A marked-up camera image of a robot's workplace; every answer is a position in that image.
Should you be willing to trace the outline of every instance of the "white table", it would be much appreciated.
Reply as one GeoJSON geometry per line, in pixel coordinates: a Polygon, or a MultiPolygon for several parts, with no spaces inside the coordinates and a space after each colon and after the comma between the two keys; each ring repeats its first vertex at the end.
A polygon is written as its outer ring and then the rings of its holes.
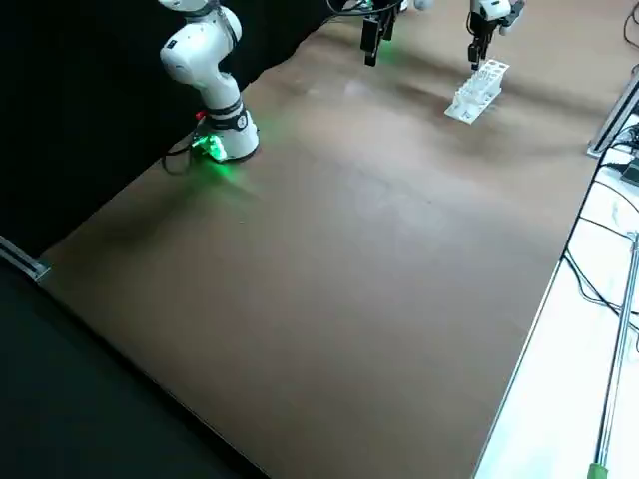
{"type": "MultiPolygon", "coordinates": [[[[635,123],[639,118],[631,118],[635,123]]],[[[628,163],[623,149],[604,163],[628,163]]],[[[639,208],[639,188],[601,169],[596,180],[639,208]]],[[[639,214],[614,192],[594,184],[582,216],[627,233],[639,231],[639,214]]],[[[568,241],[575,261],[599,292],[621,304],[631,242],[578,221],[568,241]]],[[[586,293],[595,294],[587,289],[586,293]]],[[[634,310],[639,309],[635,298],[634,310]]],[[[506,391],[475,472],[478,479],[585,479],[593,461],[618,318],[585,300],[566,261],[550,280],[517,369],[506,391]]],[[[632,317],[639,325],[639,317],[632,317]]],[[[609,479],[636,479],[639,441],[639,353],[630,331],[609,453],[609,479]]]]}

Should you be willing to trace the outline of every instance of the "metal frame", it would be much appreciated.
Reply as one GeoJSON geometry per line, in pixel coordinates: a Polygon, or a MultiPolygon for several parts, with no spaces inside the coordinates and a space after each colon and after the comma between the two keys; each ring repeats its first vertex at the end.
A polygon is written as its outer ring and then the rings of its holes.
{"type": "Polygon", "coordinates": [[[612,107],[604,124],[588,144],[586,154],[589,157],[601,158],[626,124],[637,104],[639,104],[639,71],[633,70],[630,82],[612,107]]]}
{"type": "Polygon", "coordinates": [[[36,282],[40,282],[51,269],[46,264],[34,259],[18,246],[0,236],[0,257],[24,272],[36,282]]]}

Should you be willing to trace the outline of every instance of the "black cable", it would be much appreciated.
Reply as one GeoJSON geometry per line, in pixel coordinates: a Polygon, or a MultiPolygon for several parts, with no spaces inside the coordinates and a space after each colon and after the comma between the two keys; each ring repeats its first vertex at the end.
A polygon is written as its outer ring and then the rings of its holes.
{"type": "Polygon", "coordinates": [[[376,10],[366,10],[366,11],[363,11],[363,12],[352,12],[352,11],[345,11],[344,12],[343,10],[335,10],[335,7],[332,6],[332,3],[330,3],[330,0],[326,0],[326,6],[328,7],[328,10],[330,10],[330,12],[335,17],[366,17],[366,16],[371,15],[371,14],[388,12],[388,11],[392,10],[393,8],[396,8],[399,5],[401,5],[402,1],[403,0],[397,0],[392,5],[387,5],[387,6],[383,7],[383,8],[378,8],[376,10]]]}
{"type": "Polygon", "coordinates": [[[635,204],[634,204],[634,203],[632,203],[632,202],[628,199],[628,197],[626,197],[626,196],[625,196],[623,193],[621,193],[619,190],[616,190],[616,189],[612,188],[610,185],[606,185],[605,183],[600,182],[599,180],[594,180],[592,183],[596,183],[597,185],[601,185],[602,187],[605,187],[605,188],[607,188],[608,190],[610,190],[610,191],[612,191],[612,192],[616,193],[619,197],[623,198],[623,199],[626,201],[626,203],[627,203],[628,205],[630,205],[630,206],[632,207],[632,209],[633,209],[635,212],[637,212],[637,214],[639,215],[639,208],[637,208],[637,207],[635,206],[635,204]]]}
{"type": "MultiPolygon", "coordinates": [[[[630,131],[632,127],[633,126],[626,127],[623,130],[621,130],[621,132],[617,133],[617,135],[615,136],[615,138],[612,141],[614,142],[621,135],[622,132],[630,131]]],[[[603,163],[603,161],[606,158],[606,155],[608,154],[608,152],[610,152],[610,150],[612,150],[612,148],[610,146],[607,147],[604,150],[603,155],[599,159],[599,165],[597,166],[597,168],[595,168],[594,172],[592,172],[592,177],[590,178],[590,182],[588,183],[588,188],[586,189],[586,194],[584,195],[583,201],[581,202],[581,205],[579,205],[579,210],[577,211],[577,219],[575,219],[574,223],[572,224],[572,227],[570,228],[570,233],[568,234],[569,238],[572,238],[572,236],[575,233],[575,230],[576,230],[577,226],[579,225],[579,220],[578,219],[581,218],[581,216],[582,216],[581,214],[583,213],[584,208],[586,207],[586,203],[588,202],[588,198],[590,196],[590,193],[592,192],[592,188],[594,186],[594,182],[596,181],[595,179],[597,178],[597,175],[598,175],[599,171],[601,170],[601,168],[615,168],[615,167],[616,168],[621,168],[621,165],[619,165],[619,164],[613,164],[613,163],[604,164],[603,163]]],[[[564,247],[562,255],[564,255],[567,250],[568,250],[568,243],[564,247]]]]}
{"type": "Polygon", "coordinates": [[[222,9],[222,5],[218,6],[217,11],[218,11],[218,17],[220,17],[220,21],[222,22],[222,24],[224,25],[224,28],[229,33],[229,36],[231,37],[231,42],[233,43],[233,48],[235,49],[238,46],[238,43],[240,41],[238,39],[238,36],[236,35],[236,31],[233,29],[231,22],[227,18],[227,14],[224,13],[224,10],[222,9]]]}
{"type": "MultiPolygon", "coordinates": [[[[352,7],[342,8],[341,11],[342,12],[353,12],[355,10],[359,10],[361,7],[363,7],[366,4],[366,1],[367,0],[360,0],[359,2],[355,3],[352,7]]],[[[323,26],[326,23],[330,22],[331,20],[334,20],[335,18],[337,18],[337,15],[330,15],[323,22],[321,22],[321,25],[323,26]]]]}
{"type": "Polygon", "coordinates": [[[632,10],[630,11],[628,16],[626,17],[626,21],[623,24],[623,39],[629,45],[632,45],[633,47],[639,49],[639,44],[637,44],[636,42],[630,40],[630,38],[628,37],[628,24],[630,23],[630,20],[632,20],[632,22],[635,25],[639,26],[639,19],[637,19],[637,11],[639,11],[639,2],[635,3],[635,6],[632,7],[632,10]]]}
{"type": "MultiPolygon", "coordinates": [[[[577,265],[577,262],[575,261],[574,256],[568,249],[566,249],[566,253],[562,257],[562,259],[566,261],[566,263],[568,264],[568,267],[570,268],[572,273],[575,275],[575,278],[577,279],[577,284],[579,287],[579,293],[590,302],[594,302],[595,304],[606,306],[608,309],[610,309],[610,311],[612,311],[612,313],[615,316],[619,317],[619,309],[621,309],[621,307],[609,302],[605,297],[603,297],[603,295],[597,290],[597,288],[592,284],[592,282],[590,282],[588,277],[583,273],[581,268],[577,265]],[[581,282],[582,279],[586,282],[586,284],[588,284],[588,287],[597,295],[597,297],[599,298],[599,301],[597,301],[595,298],[590,297],[586,294],[586,292],[583,290],[583,283],[581,282]]],[[[630,313],[634,315],[639,314],[639,312],[636,312],[636,311],[630,311],[630,313]]],[[[637,333],[635,350],[639,352],[639,327],[635,326],[632,322],[630,322],[630,328],[635,333],[637,333]]]]}
{"type": "Polygon", "coordinates": [[[470,28],[470,17],[472,15],[472,12],[468,12],[468,16],[466,17],[466,30],[467,32],[472,35],[473,37],[475,36],[475,32],[472,31],[472,28],[470,28]]]}
{"type": "Polygon", "coordinates": [[[616,235],[618,235],[618,236],[620,236],[620,237],[622,237],[622,238],[624,238],[624,239],[626,239],[626,240],[630,240],[630,241],[632,241],[632,238],[631,238],[631,237],[629,237],[629,236],[627,236],[627,235],[625,235],[624,233],[621,233],[621,232],[616,231],[616,230],[614,230],[614,229],[612,229],[612,228],[610,228],[610,227],[607,227],[607,226],[605,226],[605,225],[602,225],[601,223],[597,223],[597,222],[595,222],[595,221],[593,221],[593,220],[590,220],[589,218],[579,217],[579,219],[580,219],[580,220],[582,220],[583,222],[592,223],[593,225],[597,225],[597,226],[598,226],[598,227],[600,227],[600,228],[604,228],[605,230],[609,230],[611,233],[615,233],[616,235]]]}
{"type": "Polygon", "coordinates": [[[177,150],[169,151],[165,153],[160,159],[160,165],[162,166],[162,169],[165,172],[167,172],[169,175],[177,177],[177,176],[183,175],[191,168],[191,164],[193,163],[193,158],[191,155],[191,151],[192,151],[191,145],[193,143],[193,140],[196,136],[197,131],[198,131],[198,128],[196,127],[196,129],[189,135],[189,142],[184,147],[178,148],[177,150]],[[177,155],[181,155],[186,152],[189,152],[189,157],[187,158],[187,165],[184,168],[180,170],[172,170],[171,168],[169,168],[168,157],[176,157],[177,155]]]}
{"type": "Polygon", "coordinates": [[[599,170],[603,169],[603,168],[610,168],[618,173],[623,174],[626,169],[628,168],[628,165],[630,165],[630,162],[628,163],[603,163],[606,160],[606,156],[608,155],[608,152],[610,152],[610,150],[612,150],[615,147],[630,147],[631,152],[630,154],[633,154],[633,150],[639,150],[639,124],[635,124],[635,125],[630,125],[628,127],[625,127],[623,130],[621,130],[619,133],[617,133],[617,135],[615,136],[614,140],[612,141],[612,144],[606,148],[606,150],[603,152],[603,155],[601,156],[601,158],[599,159],[599,166],[597,167],[597,169],[595,170],[595,175],[597,175],[597,173],[599,172],[599,170]],[[626,139],[626,140],[617,140],[619,137],[624,136],[625,134],[630,133],[630,139],[626,139]]]}

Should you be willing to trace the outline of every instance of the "metal pole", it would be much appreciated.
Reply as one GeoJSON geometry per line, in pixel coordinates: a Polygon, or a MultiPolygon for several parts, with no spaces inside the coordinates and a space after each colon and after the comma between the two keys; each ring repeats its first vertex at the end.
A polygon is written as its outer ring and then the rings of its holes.
{"type": "Polygon", "coordinates": [[[623,295],[623,303],[619,313],[619,328],[617,330],[617,340],[610,365],[610,375],[608,376],[608,387],[606,389],[606,401],[601,414],[599,425],[599,436],[597,437],[597,448],[595,451],[595,462],[591,469],[606,468],[608,461],[608,449],[612,437],[612,423],[617,404],[617,393],[619,392],[619,380],[621,378],[621,367],[626,354],[626,342],[628,339],[628,329],[630,328],[630,313],[635,295],[635,285],[637,283],[637,271],[639,271],[639,235],[635,234],[632,242],[632,258],[630,259],[630,270],[628,281],[623,295]]]}

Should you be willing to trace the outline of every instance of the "black curtain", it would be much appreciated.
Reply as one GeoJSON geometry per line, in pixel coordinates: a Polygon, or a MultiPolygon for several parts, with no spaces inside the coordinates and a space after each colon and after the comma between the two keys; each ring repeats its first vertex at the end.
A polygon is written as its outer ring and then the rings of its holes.
{"type": "MultiPolygon", "coordinates": [[[[325,0],[223,3],[243,89],[328,16],[325,0]]],[[[156,1],[9,2],[2,24],[0,235],[38,256],[188,134],[200,100],[163,70],[184,22],[156,1]]]]}

